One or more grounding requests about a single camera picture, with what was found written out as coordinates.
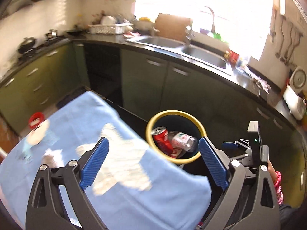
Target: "red soda can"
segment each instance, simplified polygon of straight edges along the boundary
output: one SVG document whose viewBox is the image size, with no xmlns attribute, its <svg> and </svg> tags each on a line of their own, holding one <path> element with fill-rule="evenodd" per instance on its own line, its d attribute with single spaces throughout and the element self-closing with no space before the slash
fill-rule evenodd
<svg viewBox="0 0 307 230">
<path fill-rule="evenodd" d="M 159 149 L 166 155 L 170 156 L 174 150 L 167 138 L 168 130 L 165 127 L 158 127 L 151 131 L 153 139 L 157 142 Z"/>
</svg>

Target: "dish rack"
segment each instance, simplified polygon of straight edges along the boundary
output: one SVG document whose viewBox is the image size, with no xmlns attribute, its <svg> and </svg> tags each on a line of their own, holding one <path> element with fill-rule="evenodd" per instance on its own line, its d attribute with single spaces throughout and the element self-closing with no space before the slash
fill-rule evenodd
<svg viewBox="0 0 307 230">
<path fill-rule="evenodd" d="M 125 33 L 126 27 L 133 25 L 132 23 L 121 23 L 112 25 L 89 25 L 88 32 L 91 34 L 123 34 Z"/>
</svg>

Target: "stove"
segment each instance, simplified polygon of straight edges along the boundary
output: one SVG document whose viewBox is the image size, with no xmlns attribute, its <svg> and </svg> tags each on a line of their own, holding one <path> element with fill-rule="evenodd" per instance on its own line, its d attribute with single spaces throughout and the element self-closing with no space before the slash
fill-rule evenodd
<svg viewBox="0 0 307 230">
<path fill-rule="evenodd" d="M 19 60 L 18 64 L 21 65 L 23 62 L 29 60 L 34 55 L 36 55 L 36 54 L 40 53 L 41 51 L 43 51 L 46 47 L 49 47 L 52 44 L 57 43 L 59 41 L 62 41 L 64 39 L 66 39 L 65 36 L 55 36 L 53 38 L 50 38 L 50 39 L 46 40 L 43 44 L 41 44 L 41 45 L 39 45 L 37 47 L 31 48 L 30 50 L 26 51 L 25 53 L 23 53 L 18 58 L 18 60 Z"/>
</svg>

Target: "double sink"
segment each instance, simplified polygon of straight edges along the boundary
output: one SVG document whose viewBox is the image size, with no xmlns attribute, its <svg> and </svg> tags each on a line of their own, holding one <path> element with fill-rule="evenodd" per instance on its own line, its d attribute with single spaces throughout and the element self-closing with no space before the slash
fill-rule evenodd
<svg viewBox="0 0 307 230">
<path fill-rule="evenodd" d="M 220 70 L 226 74 L 233 76 L 232 68 L 230 64 L 225 61 L 224 58 L 194 45 L 186 45 L 180 41 L 158 36 L 139 36 L 132 39 L 128 39 L 127 41 L 160 48 L 163 50 L 170 51 L 172 53 L 177 53 L 183 57 L 194 59 L 205 65 L 214 67 L 217 70 Z"/>
</svg>

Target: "window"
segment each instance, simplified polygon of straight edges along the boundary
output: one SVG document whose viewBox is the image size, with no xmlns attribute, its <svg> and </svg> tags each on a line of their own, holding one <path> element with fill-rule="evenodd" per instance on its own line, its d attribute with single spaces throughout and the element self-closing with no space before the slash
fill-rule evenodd
<svg viewBox="0 0 307 230">
<path fill-rule="evenodd" d="M 238 53 L 251 53 L 259 59 L 269 32 L 273 0 L 136 0 L 135 15 L 155 19 L 159 13 L 193 19 L 193 30 L 215 31 Z"/>
</svg>

